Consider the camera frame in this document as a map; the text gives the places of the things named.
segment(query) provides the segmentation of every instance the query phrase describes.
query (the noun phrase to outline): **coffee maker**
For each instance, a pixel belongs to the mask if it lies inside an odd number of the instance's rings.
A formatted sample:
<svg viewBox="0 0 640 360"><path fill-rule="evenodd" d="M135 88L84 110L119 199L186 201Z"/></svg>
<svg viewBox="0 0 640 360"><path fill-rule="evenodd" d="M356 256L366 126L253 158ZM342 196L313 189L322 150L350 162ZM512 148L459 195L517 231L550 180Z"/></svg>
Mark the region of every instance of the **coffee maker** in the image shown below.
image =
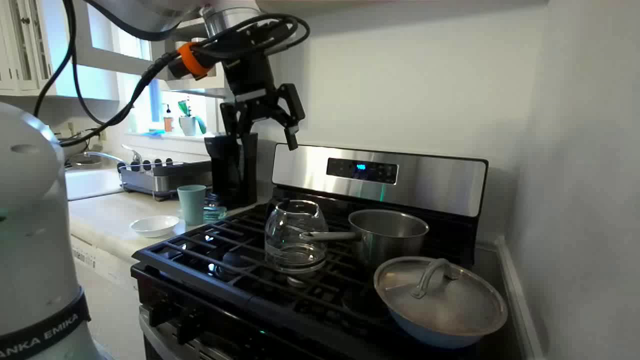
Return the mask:
<svg viewBox="0 0 640 360"><path fill-rule="evenodd" d="M257 200L258 134L218 135L204 140L211 157L211 192L227 209L249 206Z"/></svg>

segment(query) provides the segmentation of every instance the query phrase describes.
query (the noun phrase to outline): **white bowl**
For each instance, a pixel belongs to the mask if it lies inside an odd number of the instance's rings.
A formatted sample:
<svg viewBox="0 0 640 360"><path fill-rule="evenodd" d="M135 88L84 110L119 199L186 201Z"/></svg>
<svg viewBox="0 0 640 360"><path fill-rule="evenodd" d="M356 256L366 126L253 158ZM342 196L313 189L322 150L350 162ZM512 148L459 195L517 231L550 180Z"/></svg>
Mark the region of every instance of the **white bowl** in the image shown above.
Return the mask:
<svg viewBox="0 0 640 360"><path fill-rule="evenodd" d="M173 231L173 227L180 222L177 217L158 215L156 217L141 218L129 225L136 233L146 238L157 238Z"/></svg>

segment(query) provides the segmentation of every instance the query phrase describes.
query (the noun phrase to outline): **dish rack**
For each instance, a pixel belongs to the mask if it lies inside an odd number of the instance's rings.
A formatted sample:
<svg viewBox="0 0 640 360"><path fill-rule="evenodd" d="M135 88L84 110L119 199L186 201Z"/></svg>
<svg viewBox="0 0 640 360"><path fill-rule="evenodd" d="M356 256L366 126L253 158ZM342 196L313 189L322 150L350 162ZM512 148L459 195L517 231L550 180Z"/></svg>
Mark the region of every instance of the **dish rack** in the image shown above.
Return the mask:
<svg viewBox="0 0 640 360"><path fill-rule="evenodd" d="M147 193L156 201L172 198L182 185L199 184L210 188L212 184L211 161L119 164L117 169L124 191Z"/></svg>

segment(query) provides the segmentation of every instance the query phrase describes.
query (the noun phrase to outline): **light blue cup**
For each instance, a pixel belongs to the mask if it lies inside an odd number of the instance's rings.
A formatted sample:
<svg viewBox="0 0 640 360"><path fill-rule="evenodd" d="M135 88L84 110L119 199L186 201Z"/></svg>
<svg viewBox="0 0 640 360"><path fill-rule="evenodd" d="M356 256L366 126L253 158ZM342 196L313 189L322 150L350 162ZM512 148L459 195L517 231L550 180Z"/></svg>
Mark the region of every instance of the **light blue cup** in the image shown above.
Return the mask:
<svg viewBox="0 0 640 360"><path fill-rule="evenodd" d="M204 185L185 185L178 188L178 198L182 208L182 217L187 225L204 223L204 195L207 187Z"/></svg>

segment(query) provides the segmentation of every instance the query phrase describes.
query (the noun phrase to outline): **gas stove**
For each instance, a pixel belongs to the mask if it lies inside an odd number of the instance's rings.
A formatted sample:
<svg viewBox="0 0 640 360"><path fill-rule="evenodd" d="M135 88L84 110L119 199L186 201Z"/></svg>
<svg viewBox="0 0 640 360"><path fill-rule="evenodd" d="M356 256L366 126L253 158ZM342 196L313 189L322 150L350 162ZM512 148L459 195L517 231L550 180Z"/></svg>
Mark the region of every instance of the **gas stove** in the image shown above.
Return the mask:
<svg viewBox="0 0 640 360"><path fill-rule="evenodd" d="M331 243L314 273L273 270L264 223L284 199L318 203L331 231L359 209L399 210L429 224L422 255L472 268L486 170L480 159L278 144L271 201L133 255L148 358L478 358L478 346L431 348L400 329L348 244Z"/></svg>

